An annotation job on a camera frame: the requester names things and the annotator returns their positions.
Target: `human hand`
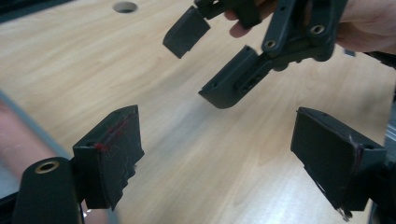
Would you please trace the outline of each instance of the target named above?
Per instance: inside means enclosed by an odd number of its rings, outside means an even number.
[[[256,5],[265,19],[276,9],[277,0],[256,0]],[[232,11],[225,17],[237,21]],[[238,22],[230,35],[246,35]],[[336,42],[345,49],[357,52],[382,51],[396,54],[396,0],[348,0],[338,27]]]

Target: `wooden table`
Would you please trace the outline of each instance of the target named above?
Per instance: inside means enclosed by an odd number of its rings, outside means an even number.
[[[75,1],[0,25],[0,88],[67,151],[111,111],[139,105],[143,149],[118,204],[122,223],[343,223],[290,152],[299,106],[329,113],[382,144],[394,70],[337,49],[271,72],[219,110],[197,92],[267,22],[228,35],[222,16],[179,60],[163,37],[192,1]],[[365,223],[354,213],[351,223]]]

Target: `finger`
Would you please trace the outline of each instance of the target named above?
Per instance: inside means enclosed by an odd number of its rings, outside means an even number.
[[[232,10],[227,10],[224,12],[224,16],[227,20],[229,21],[236,21],[238,20],[238,17],[236,16],[236,14],[232,11]]]
[[[387,49],[393,43],[394,36],[382,36],[364,33],[350,23],[340,23],[337,44],[345,49],[357,52],[369,52]]]
[[[341,22],[347,21],[378,21],[387,15],[394,15],[396,2],[394,0],[348,0],[341,17]]]
[[[230,35],[239,38],[241,36],[246,35],[250,29],[245,29],[240,22],[237,22],[233,27],[230,29]]]
[[[277,0],[265,0],[262,1],[259,5],[260,15],[262,16],[262,20],[269,17],[271,14],[274,13],[277,6]]]

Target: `cable hole in table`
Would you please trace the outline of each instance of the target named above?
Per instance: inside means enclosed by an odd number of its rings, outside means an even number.
[[[137,11],[137,4],[133,2],[118,2],[114,4],[113,9],[119,13],[132,13]]]

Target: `black mechanical part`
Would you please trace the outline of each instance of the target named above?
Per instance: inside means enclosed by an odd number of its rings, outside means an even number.
[[[396,175],[387,169],[387,151],[328,114],[300,107],[291,151],[345,219],[351,217],[351,211],[364,210],[369,198],[379,207],[396,202],[389,198],[394,192],[385,188],[392,178],[380,185],[384,174]]]
[[[83,223],[69,160],[50,158],[24,171],[12,223]]]
[[[166,33],[163,44],[181,58],[209,29],[201,13],[195,7],[190,7]]]
[[[213,19],[226,10],[233,10],[246,28],[262,22],[253,0],[195,0],[197,7],[190,7],[166,33],[163,44],[178,58],[192,49],[210,29],[205,19]]]
[[[373,203],[368,224],[396,224],[396,219],[389,217]]]
[[[389,67],[393,67],[394,69],[396,69],[396,55],[387,54],[387,53],[379,52],[379,51],[367,52],[366,54],[379,60],[382,64],[387,65]]]
[[[0,1],[0,23],[36,13],[73,0],[3,0]]]
[[[15,209],[18,193],[13,193],[5,198],[0,199],[0,223],[10,224],[12,221],[12,213]]]
[[[20,191],[0,200],[0,221],[11,223],[12,214],[13,224],[83,223],[84,199],[88,208],[114,210],[144,156],[137,105],[110,113],[73,150],[71,161],[49,158],[26,169]]]
[[[235,0],[231,5],[227,5],[231,1],[218,1],[215,4],[212,1],[199,2],[201,4],[212,3],[213,6],[207,6],[208,10],[203,10],[205,7],[196,2],[198,6],[196,10],[200,10],[202,15],[209,14],[210,17],[214,17],[229,8],[236,11],[230,6],[243,1]],[[308,0],[279,0],[262,42],[262,54],[259,56],[253,52],[246,53],[246,50],[254,50],[244,47],[213,79],[202,87],[199,93],[212,105],[218,108],[227,108],[238,103],[272,69],[282,71],[288,67],[289,63],[299,63],[307,58],[313,58],[318,62],[329,60],[334,49],[337,25],[346,3],[347,0],[312,0],[312,4],[309,5]],[[305,13],[308,5],[311,6],[309,18]],[[258,11],[257,7],[246,7],[245,10],[249,10],[251,15],[256,15]],[[240,21],[244,19],[255,21],[246,16],[247,14],[249,13],[240,14]],[[257,23],[258,21],[249,23],[247,28]],[[187,30],[188,27],[190,29],[194,27],[194,24],[187,24],[187,20],[184,20],[183,26],[182,30]],[[175,25],[169,33],[172,33],[176,29],[175,27],[179,26]],[[167,35],[166,40],[170,41],[169,38],[174,38],[177,39],[177,42],[184,41],[189,43],[189,47],[192,47],[204,33],[202,32],[196,38],[188,35],[183,35],[182,38],[177,35]],[[167,47],[173,52],[179,49],[184,54],[186,50],[180,46],[183,45],[174,44],[172,48]]]
[[[376,223],[396,223],[396,165],[388,162],[373,177],[374,185],[370,198],[375,202]]]
[[[128,106],[109,114],[73,146],[89,208],[115,208],[144,156],[139,130],[137,106]]]

